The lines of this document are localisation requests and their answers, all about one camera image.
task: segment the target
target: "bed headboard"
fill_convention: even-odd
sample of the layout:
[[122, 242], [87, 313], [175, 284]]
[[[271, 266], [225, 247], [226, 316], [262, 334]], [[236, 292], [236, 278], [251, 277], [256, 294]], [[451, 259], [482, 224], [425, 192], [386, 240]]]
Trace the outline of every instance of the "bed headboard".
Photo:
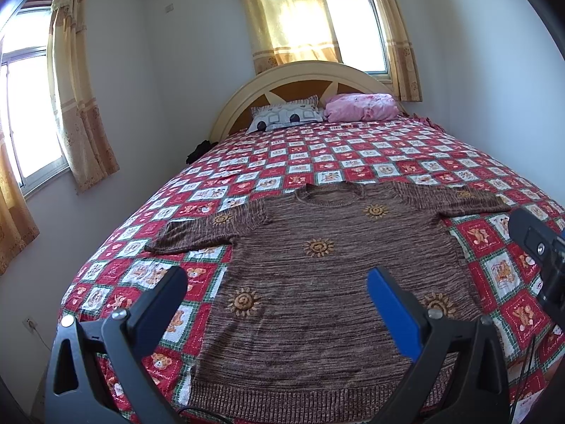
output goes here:
[[276, 105], [311, 95], [317, 95], [321, 106], [325, 106], [328, 98], [347, 93], [392, 94], [367, 73], [336, 62], [307, 60], [272, 68], [253, 78], [228, 100], [214, 124], [210, 141], [220, 142], [249, 127], [251, 107]]

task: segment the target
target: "blue gripper pad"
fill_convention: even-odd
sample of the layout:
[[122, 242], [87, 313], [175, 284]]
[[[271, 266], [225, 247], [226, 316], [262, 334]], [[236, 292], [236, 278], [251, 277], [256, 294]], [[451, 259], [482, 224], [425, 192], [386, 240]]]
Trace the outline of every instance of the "blue gripper pad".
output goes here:
[[396, 347], [402, 355], [415, 362], [424, 348], [420, 327], [377, 268], [369, 271], [367, 290]]

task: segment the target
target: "sweater sleeve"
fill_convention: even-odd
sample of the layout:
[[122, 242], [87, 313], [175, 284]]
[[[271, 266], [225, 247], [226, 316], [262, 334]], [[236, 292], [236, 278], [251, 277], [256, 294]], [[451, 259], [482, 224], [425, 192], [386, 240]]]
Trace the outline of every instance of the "sweater sleeve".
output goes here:
[[145, 245], [145, 250], [159, 255], [174, 255], [229, 244], [266, 222], [264, 200], [257, 199], [196, 220], [169, 222]]
[[456, 217], [510, 210], [495, 194], [469, 187], [430, 187], [411, 183], [397, 183], [395, 186], [408, 204], [418, 209], [438, 212], [443, 216]]

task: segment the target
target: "metal screw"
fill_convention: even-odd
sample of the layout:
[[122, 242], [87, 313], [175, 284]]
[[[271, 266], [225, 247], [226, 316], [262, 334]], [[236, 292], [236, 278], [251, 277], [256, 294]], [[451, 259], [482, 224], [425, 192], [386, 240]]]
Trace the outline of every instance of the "metal screw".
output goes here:
[[489, 316], [481, 316], [481, 323], [483, 325], [492, 325], [493, 320]]
[[114, 311], [112, 313], [112, 319], [114, 320], [122, 320], [125, 319], [125, 317], [128, 315], [128, 311], [126, 311], [125, 309], [119, 309], [117, 311]]
[[63, 327], [70, 327], [75, 323], [75, 316], [71, 316], [71, 314], [67, 314], [65, 317], [61, 319], [61, 325]]
[[444, 316], [444, 312], [441, 309], [428, 309], [428, 317], [430, 319], [439, 320]]

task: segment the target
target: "sweater neckline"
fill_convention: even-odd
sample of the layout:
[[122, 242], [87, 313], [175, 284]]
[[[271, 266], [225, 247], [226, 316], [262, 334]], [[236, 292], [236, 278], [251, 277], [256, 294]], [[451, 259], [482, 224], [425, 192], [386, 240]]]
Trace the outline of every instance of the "sweater neckline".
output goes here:
[[[316, 194], [323, 194], [329, 191], [341, 191], [344, 193], [342, 199], [330, 201], [323, 198], [316, 198]], [[365, 198], [365, 188], [362, 184], [341, 181], [327, 185], [306, 184], [304, 187], [295, 190], [295, 196], [299, 201], [322, 207], [343, 207], [350, 206], [358, 199]]]

